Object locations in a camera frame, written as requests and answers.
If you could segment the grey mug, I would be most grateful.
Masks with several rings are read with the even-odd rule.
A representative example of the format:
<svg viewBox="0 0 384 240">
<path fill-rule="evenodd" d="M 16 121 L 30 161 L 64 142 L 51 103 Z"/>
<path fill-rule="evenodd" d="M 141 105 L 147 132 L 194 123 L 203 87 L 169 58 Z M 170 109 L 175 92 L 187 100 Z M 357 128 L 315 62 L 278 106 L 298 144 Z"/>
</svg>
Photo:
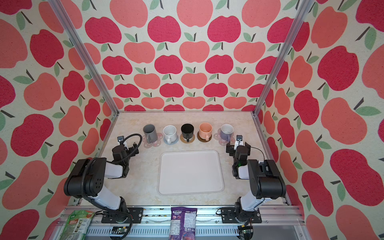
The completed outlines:
<svg viewBox="0 0 384 240">
<path fill-rule="evenodd" d="M 143 132 L 146 136 L 148 143 L 153 143 L 158 139 L 156 128 L 152 124 L 145 125 L 143 127 Z"/>
</svg>

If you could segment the white lilac handled mug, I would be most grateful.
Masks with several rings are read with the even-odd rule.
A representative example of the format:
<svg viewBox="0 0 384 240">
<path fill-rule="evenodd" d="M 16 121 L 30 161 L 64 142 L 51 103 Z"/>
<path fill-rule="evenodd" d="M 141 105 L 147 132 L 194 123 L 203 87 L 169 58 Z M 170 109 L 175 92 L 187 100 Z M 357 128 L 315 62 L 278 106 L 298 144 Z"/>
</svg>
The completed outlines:
<svg viewBox="0 0 384 240">
<path fill-rule="evenodd" d="M 234 133 L 234 127 L 230 124 L 221 126 L 220 136 L 223 141 L 230 142 Z"/>
</svg>

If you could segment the pink flower silicone coaster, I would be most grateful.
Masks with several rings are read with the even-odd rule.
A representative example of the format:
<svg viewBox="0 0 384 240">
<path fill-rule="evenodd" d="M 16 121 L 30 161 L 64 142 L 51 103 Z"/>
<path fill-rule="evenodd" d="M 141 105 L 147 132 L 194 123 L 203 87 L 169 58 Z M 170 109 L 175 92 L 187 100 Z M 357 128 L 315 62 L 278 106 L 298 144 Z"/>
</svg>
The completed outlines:
<svg viewBox="0 0 384 240">
<path fill-rule="evenodd" d="M 162 141 L 163 141 L 164 135 L 161 134 L 161 133 L 157 133 L 157 136 L 158 136 L 158 139 L 155 142 L 148 143 L 147 139 L 146 139 L 146 136 L 143 135 L 142 136 L 143 137 L 142 145 L 144 146 L 144 148 L 149 149 L 149 148 L 152 148 L 152 147 L 159 147 L 161 145 Z"/>
</svg>

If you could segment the round brown wooden coaster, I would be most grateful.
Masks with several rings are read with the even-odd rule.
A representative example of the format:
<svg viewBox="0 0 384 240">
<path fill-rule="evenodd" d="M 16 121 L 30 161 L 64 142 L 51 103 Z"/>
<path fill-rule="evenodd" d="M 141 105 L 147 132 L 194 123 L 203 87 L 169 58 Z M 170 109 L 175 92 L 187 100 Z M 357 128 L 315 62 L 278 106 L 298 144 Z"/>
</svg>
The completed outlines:
<svg viewBox="0 0 384 240">
<path fill-rule="evenodd" d="M 211 141 L 211 139 L 212 139 L 212 136 L 210 136 L 210 137 L 208 138 L 208 140 L 206 140 L 206 139 L 204 139 L 204 138 L 201 138 L 199 133 L 197 134 L 197 137 L 198 137 L 198 140 L 199 140 L 200 142 L 202 142 L 202 143 L 207 143 L 207 142 Z"/>
</svg>

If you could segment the peach orange mug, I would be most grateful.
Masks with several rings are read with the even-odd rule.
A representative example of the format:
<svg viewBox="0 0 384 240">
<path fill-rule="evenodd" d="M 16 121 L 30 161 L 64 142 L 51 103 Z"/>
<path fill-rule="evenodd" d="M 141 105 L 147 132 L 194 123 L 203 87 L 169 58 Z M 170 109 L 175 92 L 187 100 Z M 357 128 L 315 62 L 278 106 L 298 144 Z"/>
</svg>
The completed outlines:
<svg viewBox="0 0 384 240">
<path fill-rule="evenodd" d="M 209 123 L 201 123 L 199 126 L 199 134 L 201 138 L 208 140 L 212 136 L 213 127 Z"/>
</svg>

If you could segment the round grey felt coaster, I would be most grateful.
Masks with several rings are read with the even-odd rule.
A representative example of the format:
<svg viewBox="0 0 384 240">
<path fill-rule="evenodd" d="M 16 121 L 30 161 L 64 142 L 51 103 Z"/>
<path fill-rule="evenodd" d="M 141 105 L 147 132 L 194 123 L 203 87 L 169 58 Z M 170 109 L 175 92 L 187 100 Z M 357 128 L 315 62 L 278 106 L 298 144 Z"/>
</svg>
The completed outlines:
<svg viewBox="0 0 384 240">
<path fill-rule="evenodd" d="M 178 135 L 174 139 L 170 138 L 170 141 L 168 141 L 168 137 L 164 136 L 164 143 L 167 145 L 175 145 L 179 141 Z"/>
</svg>

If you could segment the black mug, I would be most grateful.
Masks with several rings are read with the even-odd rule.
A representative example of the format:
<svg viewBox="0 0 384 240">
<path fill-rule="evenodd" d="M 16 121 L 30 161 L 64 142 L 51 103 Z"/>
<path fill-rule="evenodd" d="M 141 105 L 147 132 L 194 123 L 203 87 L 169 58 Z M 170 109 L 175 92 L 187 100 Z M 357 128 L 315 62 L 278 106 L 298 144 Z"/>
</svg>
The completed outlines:
<svg viewBox="0 0 384 240">
<path fill-rule="evenodd" d="M 194 137 L 194 126 L 192 124 L 183 124 L 181 131 L 183 138 L 189 143 Z"/>
</svg>

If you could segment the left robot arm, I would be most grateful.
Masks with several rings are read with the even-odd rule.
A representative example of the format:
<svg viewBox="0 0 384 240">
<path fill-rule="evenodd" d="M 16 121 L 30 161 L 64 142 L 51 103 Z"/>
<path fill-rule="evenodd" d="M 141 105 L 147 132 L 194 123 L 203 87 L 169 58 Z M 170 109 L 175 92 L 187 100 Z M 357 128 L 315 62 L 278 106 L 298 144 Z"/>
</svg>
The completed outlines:
<svg viewBox="0 0 384 240">
<path fill-rule="evenodd" d="M 120 222 L 132 220 L 123 197 L 113 194 L 104 184 L 105 179 L 126 178 L 130 159 L 139 154 L 143 140 L 140 134 L 118 137 L 118 145 L 112 150 L 113 160 L 106 158 L 83 159 L 77 161 L 64 184 L 66 196 L 84 199 L 104 211 L 118 216 Z"/>
</svg>

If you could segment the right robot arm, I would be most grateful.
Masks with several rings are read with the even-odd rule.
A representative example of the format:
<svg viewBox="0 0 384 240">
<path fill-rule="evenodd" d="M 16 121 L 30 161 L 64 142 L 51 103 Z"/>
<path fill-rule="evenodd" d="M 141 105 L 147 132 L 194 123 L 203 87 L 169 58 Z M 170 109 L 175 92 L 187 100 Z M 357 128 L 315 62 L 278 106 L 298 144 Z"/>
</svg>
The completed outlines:
<svg viewBox="0 0 384 240">
<path fill-rule="evenodd" d="M 239 223 L 252 220 L 259 207 L 265 202 L 284 197 L 286 184 L 274 160 L 249 160 L 251 145 L 236 136 L 232 145 L 227 143 L 226 152 L 233 157 L 232 174 L 236 179 L 249 180 L 250 190 L 235 202 L 235 219 Z"/>
</svg>

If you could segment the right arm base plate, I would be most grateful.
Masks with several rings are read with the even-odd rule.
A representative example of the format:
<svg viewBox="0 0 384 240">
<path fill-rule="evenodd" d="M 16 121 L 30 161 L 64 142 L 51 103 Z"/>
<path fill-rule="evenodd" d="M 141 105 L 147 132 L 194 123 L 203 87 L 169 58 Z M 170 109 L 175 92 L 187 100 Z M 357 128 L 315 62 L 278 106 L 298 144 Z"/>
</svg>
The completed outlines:
<svg viewBox="0 0 384 240">
<path fill-rule="evenodd" d="M 234 207 L 220 208 L 216 212 L 222 218 L 223 224 L 261 224 L 262 217 L 259 210 L 246 212 L 245 216 L 237 217 Z"/>
</svg>

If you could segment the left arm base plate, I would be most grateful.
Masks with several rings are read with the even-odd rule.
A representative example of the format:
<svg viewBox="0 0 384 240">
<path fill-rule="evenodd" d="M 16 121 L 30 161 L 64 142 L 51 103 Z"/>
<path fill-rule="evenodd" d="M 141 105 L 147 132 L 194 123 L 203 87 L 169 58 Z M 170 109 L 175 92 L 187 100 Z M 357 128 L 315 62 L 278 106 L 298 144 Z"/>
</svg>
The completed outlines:
<svg viewBox="0 0 384 240">
<path fill-rule="evenodd" d="M 128 208 L 129 214 L 132 216 L 134 224 L 140 224 L 143 217 L 144 208 Z M 103 212 L 101 220 L 103 224 L 129 224 L 129 218 L 122 215 Z"/>
</svg>

